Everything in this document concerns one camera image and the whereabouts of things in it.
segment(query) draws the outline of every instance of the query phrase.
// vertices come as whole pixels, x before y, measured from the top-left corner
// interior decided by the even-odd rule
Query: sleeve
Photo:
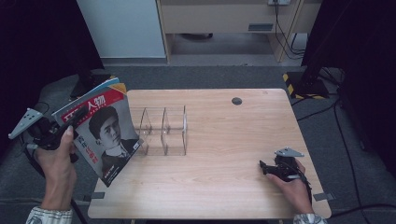
[[[294,216],[293,224],[327,224],[327,220],[317,214],[298,214]]]
[[[26,224],[70,224],[72,223],[72,210],[50,211],[34,207],[26,220]]]

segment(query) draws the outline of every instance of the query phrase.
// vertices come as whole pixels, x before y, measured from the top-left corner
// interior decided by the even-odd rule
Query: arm
[[[71,126],[64,132],[56,150],[40,148],[35,152],[46,177],[46,193],[41,206],[32,210],[26,223],[39,219],[41,223],[71,223],[70,202],[77,175],[69,154],[75,152]]]
[[[296,160],[301,172],[305,173],[305,167]],[[309,202],[308,192],[306,191],[305,184],[301,179],[295,179],[290,182],[285,182],[278,178],[276,175],[266,175],[271,182],[277,185],[281,190],[286,199],[293,205],[297,210],[298,215],[294,217],[295,224],[305,223],[316,223],[322,224],[327,223],[326,219],[316,215],[312,208],[311,202]]]

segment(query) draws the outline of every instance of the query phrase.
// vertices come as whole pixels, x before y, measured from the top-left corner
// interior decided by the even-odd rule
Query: wooden table
[[[232,99],[242,99],[234,105]],[[274,152],[305,154],[313,194],[323,191],[287,94],[268,90],[128,91],[130,107],[185,105],[186,156],[133,156],[112,185],[98,181],[92,218],[267,219],[295,211],[262,174],[259,160],[274,165]],[[329,217],[327,201],[313,201]]]

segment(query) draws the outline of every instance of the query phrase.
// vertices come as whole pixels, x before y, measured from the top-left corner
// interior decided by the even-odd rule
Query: magazine cover
[[[114,82],[104,83],[52,114],[62,125],[78,109],[88,107],[87,115],[75,129],[78,136],[74,143],[108,187],[140,147],[125,85]]]

